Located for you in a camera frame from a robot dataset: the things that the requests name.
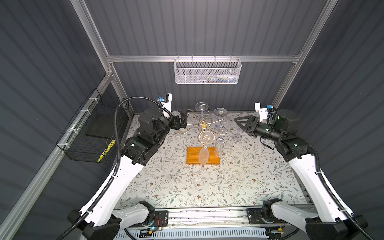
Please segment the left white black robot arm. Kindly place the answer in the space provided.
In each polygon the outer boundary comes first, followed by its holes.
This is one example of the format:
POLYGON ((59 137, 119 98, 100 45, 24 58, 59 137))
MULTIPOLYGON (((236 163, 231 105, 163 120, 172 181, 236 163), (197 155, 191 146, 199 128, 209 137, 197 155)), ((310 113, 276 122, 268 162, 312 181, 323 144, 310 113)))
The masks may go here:
POLYGON ((137 224, 150 226, 154 222, 155 208, 146 201, 122 210, 115 210, 115 206, 130 182, 162 146, 169 131, 186 128, 187 113, 181 112, 168 120, 163 110, 151 108, 139 116, 139 123, 117 155, 120 161, 99 190, 80 210, 68 215, 69 221, 88 240, 112 240, 120 230, 137 224))

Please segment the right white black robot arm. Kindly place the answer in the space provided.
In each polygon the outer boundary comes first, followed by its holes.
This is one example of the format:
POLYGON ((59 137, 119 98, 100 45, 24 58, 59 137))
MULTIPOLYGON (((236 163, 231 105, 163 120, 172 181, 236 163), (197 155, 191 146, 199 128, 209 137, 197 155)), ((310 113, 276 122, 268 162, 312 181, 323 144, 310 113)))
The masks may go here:
POLYGON ((291 110, 267 110, 265 123, 252 115, 234 121, 249 136, 274 142, 274 148, 304 185, 317 212, 306 212, 275 198, 263 202, 264 222, 281 220, 305 232, 311 240, 351 240, 359 233, 371 240, 365 230, 366 219, 355 215, 343 202, 321 170, 316 149, 297 136, 298 116, 291 110))

